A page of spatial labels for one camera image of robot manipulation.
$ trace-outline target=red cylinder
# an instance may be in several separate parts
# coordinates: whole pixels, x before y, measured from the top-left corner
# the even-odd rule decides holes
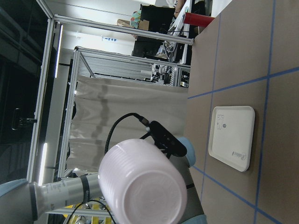
[[[199,27],[207,27],[213,21],[213,19],[215,18],[210,16],[185,13],[184,23]]]

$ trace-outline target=black band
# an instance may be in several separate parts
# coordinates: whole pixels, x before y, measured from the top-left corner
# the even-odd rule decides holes
[[[83,203],[90,201],[90,190],[86,175],[80,176],[83,185]]]
[[[30,199],[31,199],[31,211],[33,221],[37,220],[37,208],[36,208],[36,191],[34,189],[34,184],[29,184]]]
[[[194,188],[194,187],[195,187],[194,183],[186,185],[187,189]]]

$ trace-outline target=white curtain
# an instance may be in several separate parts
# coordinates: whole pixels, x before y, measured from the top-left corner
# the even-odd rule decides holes
[[[126,113],[136,112],[148,120],[156,120],[175,136],[182,136],[187,89],[79,76],[75,103],[77,111],[71,123],[67,168],[94,172],[104,156],[111,126]],[[145,133],[145,127],[136,118],[126,118],[114,130],[110,147]]]

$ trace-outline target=person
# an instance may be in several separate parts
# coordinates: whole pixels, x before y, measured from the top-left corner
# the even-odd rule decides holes
[[[179,12],[183,8],[186,0],[166,0],[170,8],[175,8],[174,16],[177,18]]]

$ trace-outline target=robotic arm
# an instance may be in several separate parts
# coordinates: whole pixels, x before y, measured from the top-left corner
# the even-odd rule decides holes
[[[149,146],[149,148],[152,148],[153,154],[157,153],[157,157],[159,157],[159,153],[161,156],[163,156],[162,153],[165,153],[167,158],[163,156],[166,160],[165,163],[169,163],[173,169],[179,171],[181,177],[183,178],[183,183],[185,188],[181,190],[184,193],[186,191],[186,197],[187,197],[187,204],[185,206],[184,202],[181,203],[181,205],[178,206],[178,208],[181,208],[182,212],[177,213],[175,222],[171,223],[180,223],[180,224],[206,224],[206,216],[204,215],[203,209],[200,204],[200,200],[198,197],[198,194],[196,192],[189,167],[194,165],[195,162],[195,153],[192,145],[186,138],[180,138],[176,139],[170,132],[168,132],[161,124],[159,124],[156,121],[148,122],[147,120],[141,119],[144,123],[144,125],[147,127],[148,134],[143,136],[143,138],[146,138],[148,136],[152,136],[152,138],[155,141],[155,146]],[[109,203],[110,207],[112,208],[112,211],[115,214],[115,217],[117,220],[122,222],[122,218],[120,217],[120,213],[118,210],[123,210],[126,214],[132,214],[136,213],[138,211],[137,216],[142,216],[143,212],[146,213],[147,211],[151,211],[150,208],[152,207],[163,207],[163,205],[167,205],[167,203],[161,200],[159,201],[159,204],[155,204],[156,202],[149,201],[146,203],[145,210],[138,210],[138,208],[131,208],[130,206],[127,206],[124,204],[124,208],[120,208],[118,206],[113,206],[112,197],[115,197],[114,192],[111,194],[107,193],[108,188],[111,188],[109,184],[109,181],[105,181],[105,167],[107,167],[107,161],[109,156],[113,155],[113,150],[121,150],[121,151],[129,151],[132,150],[130,148],[131,145],[137,145],[141,148],[138,150],[148,150],[147,144],[143,145],[145,140],[127,140],[124,142],[129,142],[129,144],[123,145],[119,143],[118,145],[111,148],[111,151],[109,151],[105,156],[103,161],[100,165],[99,175],[85,175],[78,178],[70,178],[70,180],[63,180],[59,182],[49,183],[42,186],[38,186],[36,182],[28,183],[26,180],[17,180],[12,181],[9,183],[5,183],[0,185],[0,216],[3,223],[24,223],[29,224],[33,221],[37,220],[43,213],[55,210],[58,208],[62,208],[71,204],[76,204],[79,202],[88,202],[90,199],[97,198],[104,196]],[[136,161],[133,160],[132,165],[138,164]],[[114,164],[115,169],[122,170],[123,167],[121,164]],[[154,185],[151,185],[149,189],[147,189],[147,192],[149,192],[150,195],[167,195],[165,196],[165,199],[171,197],[179,198],[177,193],[180,191],[176,191],[176,189],[173,188],[173,191],[160,191],[159,188],[152,187]],[[124,189],[124,196],[130,196],[134,197],[135,193],[141,191],[139,189],[134,189],[133,196],[130,195],[130,191],[125,191]],[[169,217],[167,216],[173,216],[171,212],[165,212],[165,220]]]

